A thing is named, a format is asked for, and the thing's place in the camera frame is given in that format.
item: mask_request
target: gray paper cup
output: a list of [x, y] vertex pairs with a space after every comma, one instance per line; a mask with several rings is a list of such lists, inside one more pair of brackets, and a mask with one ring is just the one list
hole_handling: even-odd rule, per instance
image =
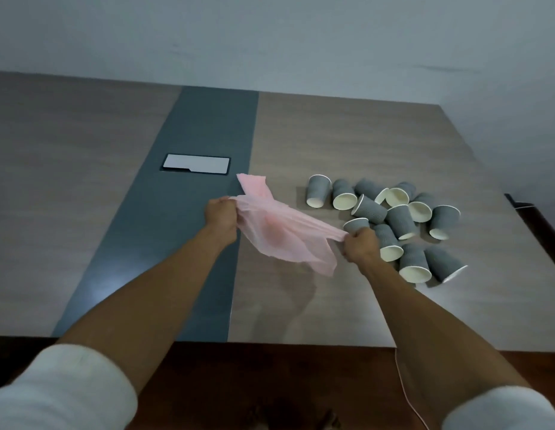
[[350, 210], [357, 203], [357, 196], [346, 179], [338, 179], [333, 183], [333, 208]]
[[355, 184], [355, 193], [358, 195], [364, 194], [377, 203], [381, 203], [385, 200], [385, 195], [388, 191], [388, 187], [375, 184], [373, 181], [366, 178], [360, 179], [360, 181]]
[[386, 220], [398, 239], [411, 238], [417, 233], [417, 227], [411, 218], [407, 205], [397, 205], [389, 208]]
[[428, 193], [419, 193], [409, 203], [409, 211], [414, 222], [424, 223], [431, 220], [433, 208], [437, 205], [435, 198]]
[[449, 239], [449, 230], [459, 222], [460, 210], [451, 205], [439, 205], [433, 209], [429, 223], [429, 235], [436, 239]]
[[321, 208], [331, 191], [331, 179], [325, 175], [311, 175], [307, 182], [306, 203], [312, 208]]
[[399, 259], [399, 274], [412, 284], [431, 279], [432, 274], [421, 246], [413, 243], [403, 245], [403, 256]]
[[426, 248], [425, 257], [427, 258], [429, 270], [431, 270], [439, 282], [447, 282], [467, 268], [467, 264], [449, 255], [438, 246]]
[[344, 231], [349, 232], [351, 235], [359, 231], [361, 228], [368, 228], [369, 220], [364, 217], [358, 217], [352, 219], [349, 222], [344, 223]]
[[357, 205], [351, 210], [351, 215], [355, 217], [365, 217], [371, 223], [379, 225], [385, 220], [387, 209], [362, 194], [359, 196]]
[[385, 200], [391, 206], [407, 205], [415, 195], [415, 186], [410, 182], [400, 182], [390, 188], [385, 195]]
[[387, 262], [397, 260], [403, 255], [403, 249], [399, 245], [398, 239], [393, 234], [391, 227], [386, 224], [373, 227], [375, 235], [379, 240], [379, 250], [381, 259]]

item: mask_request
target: cable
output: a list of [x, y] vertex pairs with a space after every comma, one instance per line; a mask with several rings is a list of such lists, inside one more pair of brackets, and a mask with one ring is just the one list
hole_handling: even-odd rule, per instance
[[415, 410], [415, 408], [413, 407], [413, 405], [411, 404], [411, 402], [409, 401], [409, 398], [407, 398], [407, 392], [405, 392], [405, 385], [403, 384], [403, 379], [401, 377], [401, 371], [399, 371], [399, 364], [397, 363], [397, 349], [395, 349], [395, 366], [397, 367], [397, 375], [399, 376], [399, 381], [401, 382], [401, 389], [403, 390], [403, 395], [405, 396], [405, 400], [407, 401], [407, 404], [409, 405], [409, 407], [411, 408], [411, 410], [413, 412], [415, 412], [415, 414], [417, 415], [417, 417], [421, 420], [421, 422], [423, 423], [423, 425], [425, 426], [425, 428], [427, 430], [431, 430], [429, 428], [429, 426], [427, 425], [427, 423], [425, 422], [425, 420], [423, 418], [421, 418], [421, 415], [419, 415], [419, 412], [417, 412]]

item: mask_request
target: rolled-up sleeve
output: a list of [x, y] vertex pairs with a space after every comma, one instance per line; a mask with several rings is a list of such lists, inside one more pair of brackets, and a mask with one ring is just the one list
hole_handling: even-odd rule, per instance
[[555, 410], [539, 392], [519, 386], [492, 389], [457, 407], [443, 430], [555, 430]]
[[107, 357], [54, 345], [0, 389], [0, 430], [122, 430], [137, 406], [132, 384]]

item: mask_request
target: person's left hand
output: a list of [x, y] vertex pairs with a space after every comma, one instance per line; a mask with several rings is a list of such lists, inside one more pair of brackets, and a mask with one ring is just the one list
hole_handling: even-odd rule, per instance
[[237, 238], [237, 210], [236, 201], [223, 198], [211, 199], [204, 210], [206, 228], [216, 235], [223, 247], [233, 243]]

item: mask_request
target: plastic bag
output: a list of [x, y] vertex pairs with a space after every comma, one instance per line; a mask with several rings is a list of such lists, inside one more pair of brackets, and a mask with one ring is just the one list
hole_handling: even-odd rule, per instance
[[276, 201], [265, 176], [239, 173], [245, 195], [236, 196], [238, 227], [257, 250], [291, 262], [307, 262], [332, 276], [337, 259], [327, 239], [343, 241], [345, 231]]

